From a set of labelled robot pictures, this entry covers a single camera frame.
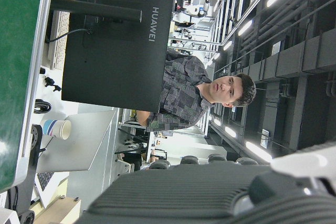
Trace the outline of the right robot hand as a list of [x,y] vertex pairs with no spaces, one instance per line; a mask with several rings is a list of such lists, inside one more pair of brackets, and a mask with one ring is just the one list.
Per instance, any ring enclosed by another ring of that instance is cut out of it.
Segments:
[[155,162],[106,189],[79,223],[335,223],[335,142],[268,165],[212,155]]

